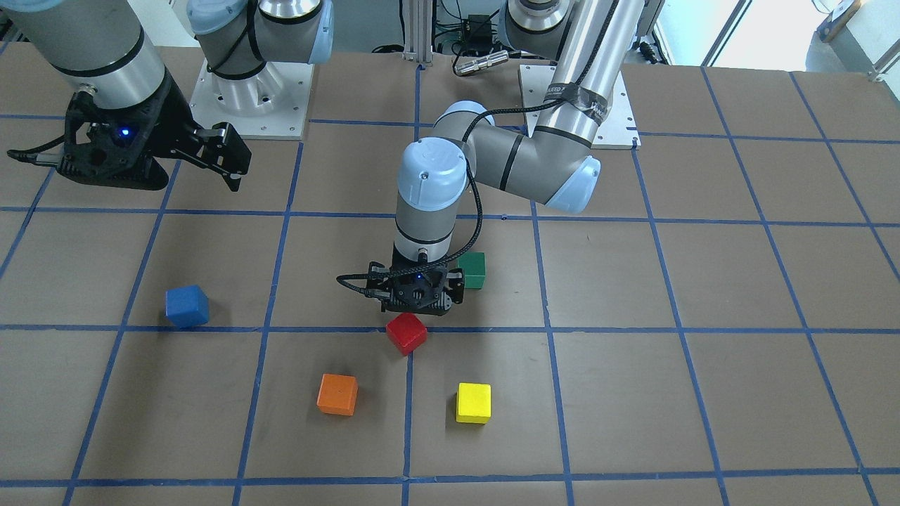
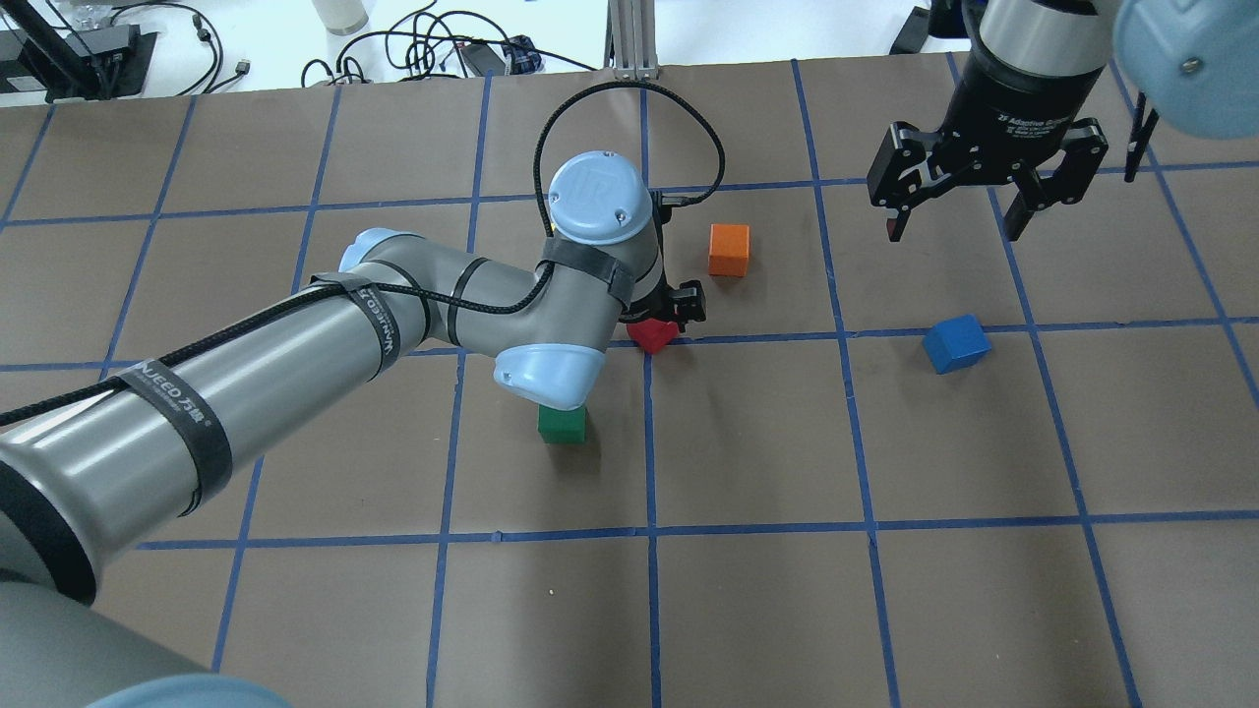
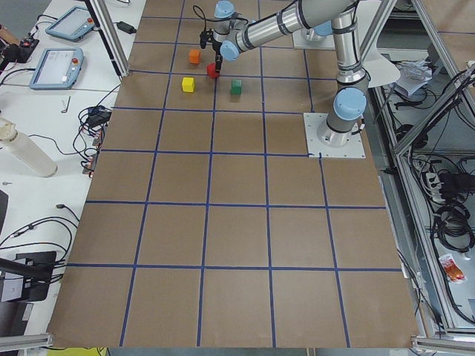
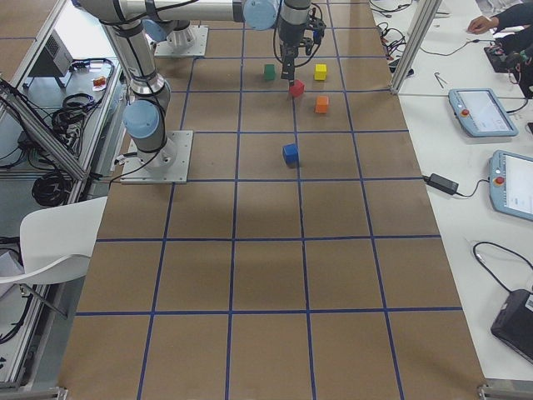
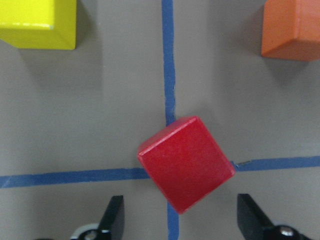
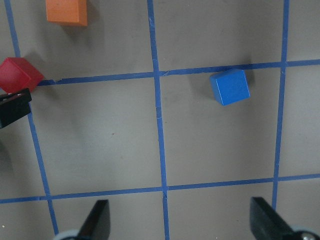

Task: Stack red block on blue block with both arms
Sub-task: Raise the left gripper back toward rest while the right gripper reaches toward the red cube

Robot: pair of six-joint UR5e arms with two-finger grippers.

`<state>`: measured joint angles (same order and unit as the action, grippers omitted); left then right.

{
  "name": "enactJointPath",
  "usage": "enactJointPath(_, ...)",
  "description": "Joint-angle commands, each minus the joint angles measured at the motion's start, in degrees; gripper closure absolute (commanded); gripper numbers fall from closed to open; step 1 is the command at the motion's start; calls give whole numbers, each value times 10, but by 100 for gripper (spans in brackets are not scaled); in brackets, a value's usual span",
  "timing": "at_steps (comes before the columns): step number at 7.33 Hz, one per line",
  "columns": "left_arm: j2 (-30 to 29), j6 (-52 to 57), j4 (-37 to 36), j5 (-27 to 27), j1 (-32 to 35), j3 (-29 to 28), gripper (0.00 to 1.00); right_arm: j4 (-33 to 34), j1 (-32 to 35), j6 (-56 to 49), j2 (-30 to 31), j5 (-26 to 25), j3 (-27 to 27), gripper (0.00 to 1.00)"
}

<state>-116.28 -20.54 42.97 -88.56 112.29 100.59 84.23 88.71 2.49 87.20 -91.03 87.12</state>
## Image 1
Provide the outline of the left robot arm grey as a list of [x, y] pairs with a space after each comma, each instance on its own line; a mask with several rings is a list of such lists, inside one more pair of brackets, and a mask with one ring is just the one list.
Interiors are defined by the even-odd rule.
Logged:
[[393, 313], [444, 315], [464, 296], [464, 272], [451, 268], [481, 234], [486, 185], [568, 214], [582, 212], [601, 164], [591, 156], [614, 103], [617, 76], [643, 12], [642, 1], [508, 1], [499, 38], [553, 61], [531, 134], [495, 124], [509, 109], [460, 100], [431, 134], [403, 151], [397, 176], [392, 262], [337, 281]]

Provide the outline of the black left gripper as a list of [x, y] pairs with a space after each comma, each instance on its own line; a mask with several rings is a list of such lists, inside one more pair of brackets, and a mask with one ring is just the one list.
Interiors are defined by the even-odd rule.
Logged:
[[367, 281], [368, 289], [387, 295], [380, 299], [383, 313], [444, 315], [454, 304], [462, 304], [464, 286], [463, 269], [449, 269], [445, 265], [400, 278]]

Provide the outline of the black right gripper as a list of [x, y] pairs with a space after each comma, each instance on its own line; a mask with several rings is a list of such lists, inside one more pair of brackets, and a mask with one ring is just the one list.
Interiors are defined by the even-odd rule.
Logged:
[[137, 105], [103, 109], [94, 95], [77, 91], [65, 112], [56, 172], [81, 185], [158, 191], [169, 182], [155, 158], [180, 158], [221, 176], [238, 192], [252, 153], [228, 122], [212, 126], [211, 151], [200, 151], [200, 125], [177, 83], [165, 74], [160, 87]]

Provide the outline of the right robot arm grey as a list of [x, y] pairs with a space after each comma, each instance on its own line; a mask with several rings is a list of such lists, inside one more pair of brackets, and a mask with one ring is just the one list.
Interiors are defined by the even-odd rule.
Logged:
[[[234, 125], [206, 128], [125, 1], [4, 1], [2, 10], [73, 86], [64, 132], [20, 162], [52, 167], [88, 186], [160, 191], [160, 158], [219, 174], [237, 192], [252, 153]], [[330, 1], [190, 1], [213, 96], [228, 113], [260, 115], [285, 103], [279, 63], [321, 64], [333, 48]]]

